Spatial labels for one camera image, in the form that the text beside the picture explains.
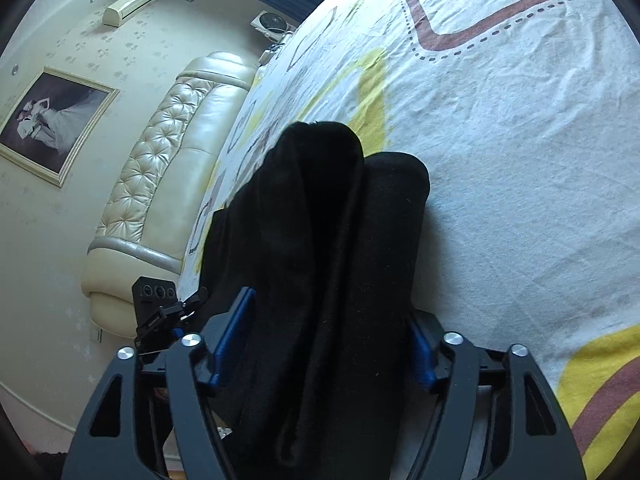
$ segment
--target wedding photograph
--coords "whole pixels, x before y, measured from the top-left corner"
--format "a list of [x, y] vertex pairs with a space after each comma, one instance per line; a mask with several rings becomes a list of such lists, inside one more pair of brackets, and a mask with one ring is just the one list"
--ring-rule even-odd
[[0, 154], [62, 186], [82, 143], [117, 92], [45, 68], [6, 119]]

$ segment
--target bed sheet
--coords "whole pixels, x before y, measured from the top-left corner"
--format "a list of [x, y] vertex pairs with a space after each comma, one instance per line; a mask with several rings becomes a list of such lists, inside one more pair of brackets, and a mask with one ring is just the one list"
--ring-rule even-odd
[[348, 124], [367, 154], [430, 172], [415, 306], [476, 345], [527, 345], [594, 479], [640, 413], [639, 104], [640, 46], [611, 0], [326, 0], [258, 72], [180, 294], [280, 132]]

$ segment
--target silver screw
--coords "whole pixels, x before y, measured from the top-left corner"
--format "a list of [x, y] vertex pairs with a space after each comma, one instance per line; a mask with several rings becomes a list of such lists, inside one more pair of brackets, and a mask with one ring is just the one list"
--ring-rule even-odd
[[529, 349], [521, 344], [515, 344], [511, 347], [511, 353], [513, 355], [517, 355], [518, 357], [524, 357], [529, 354]]
[[187, 334], [181, 339], [183, 346], [197, 346], [202, 341], [200, 334]]
[[131, 359], [134, 355], [136, 354], [136, 351], [131, 348], [130, 346], [125, 346], [124, 348], [121, 348], [120, 350], [118, 350], [118, 359], [122, 359], [123, 361], [126, 361], [127, 359]]
[[447, 332], [442, 338], [450, 345], [462, 345], [465, 340], [458, 332]]

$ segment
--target dotted line pattern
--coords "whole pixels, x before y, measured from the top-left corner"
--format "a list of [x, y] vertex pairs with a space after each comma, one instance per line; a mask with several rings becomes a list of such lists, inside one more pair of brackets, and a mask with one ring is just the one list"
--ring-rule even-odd
[[[556, 6], [563, 6], [564, 4], [565, 4], [564, 0], [558, 0], [554, 4], [548, 4], [548, 6], [546, 6], [546, 8], [547, 9], [553, 9]], [[545, 12], [545, 10], [546, 10], [545, 7], [539, 7], [539, 8], [536, 9], [536, 12], [537, 13], [542, 13], [542, 12]], [[404, 6], [404, 3], [402, 4], [402, 12], [404, 13], [404, 20], [406, 22], [406, 28], [408, 30], [409, 40], [411, 41], [412, 45], [415, 45], [415, 46], [412, 46], [412, 49], [411, 49], [411, 51], [414, 53], [415, 57], [418, 57], [420, 60], [425, 60], [426, 59], [426, 60], [431, 61], [431, 62], [438, 60], [439, 54], [436, 55], [436, 56], [432, 55], [431, 57], [427, 57], [427, 56], [420, 56], [420, 53], [416, 52], [417, 51], [417, 44], [414, 42], [414, 33], [415, 33], [414, 23], [413, 23], [412, 19], [409, 17], [409, 14], [407, 13], [407, 10], [406, 10], [406, 7]], [[529, 12], [526, 15], [526, 18], [533, 18], [536, 15], [536, 12]], [[521, 23], [526, 18], [517, 18], [515, 20], [515, 23]], [[504, 26], [502, 26], [502, 30], [509, 30], [510, 28], [511, 28], [511, 23], [507, 23]], [[498, 34], [500, 34], [500, 29], [494, 30], [491, 33], [491, 36], [497, 36]], [[488, 39], [489, 39], [488, 36], [483, 36], [480, 39], [480, 43], [484, 43]], [[468, 44], [466, 46], [466, 50], [471, 50], [475, 46], [476, 46], [475, 43]], [[462, 51], [463, 51], [463, 49], [457, 50], [457, 51], [455, 51], [453, 53], [453, 55], [454, 56], [460, 56], [460, 54], [462, 54]], [[445, 54], [443, 56], [440, 56], [440, 59], [447, 59], [447, 57], [449, 57], [449, 54]]]

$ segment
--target couple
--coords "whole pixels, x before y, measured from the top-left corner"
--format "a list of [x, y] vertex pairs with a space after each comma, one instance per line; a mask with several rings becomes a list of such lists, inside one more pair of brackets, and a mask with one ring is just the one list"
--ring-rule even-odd
[[18, 135], [39, 140], [66, 155], [103, 100], [103, 92], [91, 89], [80, 102], [63, 110], [51, 108], [49, 98], [28, 101], [16, 116]]

